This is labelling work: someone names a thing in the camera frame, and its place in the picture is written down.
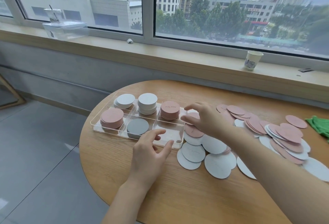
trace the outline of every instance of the round wooden table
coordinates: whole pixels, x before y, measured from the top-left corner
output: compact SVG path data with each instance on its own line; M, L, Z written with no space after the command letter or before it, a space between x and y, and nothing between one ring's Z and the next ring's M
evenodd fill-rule
M274 124L284 123L287 114L302 119L316 115L328 118L328 110L243 93L220 90L177 81L145 81L126 86L121 91L154 93L159 98L192 103L207 101L236 105ZM80 136L83 171L94 191L111 204L118 188L126 181L135 140L93 131L90 121L113 94L101 101L87 118ZM310 126L302 130L312 148L311 157L329 166L329 144ZM234 168L228 179L212 177L205 169L189 171L169 155L141 206L137 220L161 223L290 223L262 186Z

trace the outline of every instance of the green cloth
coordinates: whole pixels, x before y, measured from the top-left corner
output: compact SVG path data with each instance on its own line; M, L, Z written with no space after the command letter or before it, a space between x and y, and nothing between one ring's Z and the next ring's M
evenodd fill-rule
M329 143L329 120L328 119L321 119L317 116L313 116L310 119L305 119L310 126L320 135L325 136L328 139Z

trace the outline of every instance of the hand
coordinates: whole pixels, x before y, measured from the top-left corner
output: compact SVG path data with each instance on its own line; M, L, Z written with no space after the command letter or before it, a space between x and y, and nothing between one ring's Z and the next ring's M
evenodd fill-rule
M225 137L229 135L230 130L232 130L233 125L229 124L222 114L208 103L196 102L186 106L184 109L194 109L198 111L200 119L188 115L182 116L181 119L193 124L209 136L222 140L225 139Z
M146 191L150 189L154 181L161 174L163 164L171 152L174 141L166 143L161 152L153 145L154 140L160 140L158 135L164 134L166 130L150 130L144 133L133 147L133 159L131 161L128 181L143 187Z

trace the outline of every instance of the floor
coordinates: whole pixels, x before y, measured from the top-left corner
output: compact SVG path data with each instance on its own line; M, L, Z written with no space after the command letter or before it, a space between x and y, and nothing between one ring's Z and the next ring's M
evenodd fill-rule
M0 90L0 105L15 98ZM108 205L79 158L85 116L37 101L0 110L0 223L96 224Z

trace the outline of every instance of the plastic cup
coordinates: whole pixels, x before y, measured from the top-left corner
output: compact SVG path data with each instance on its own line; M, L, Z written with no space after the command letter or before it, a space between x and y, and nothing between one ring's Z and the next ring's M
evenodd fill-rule
M49 17L51 23L60 23L62 22L62 10L60 9L44 9Z
M256 65L258 64L259 60L264 54L260 51L248 51L246 60L245 60L245 68L247 70L252 71Z

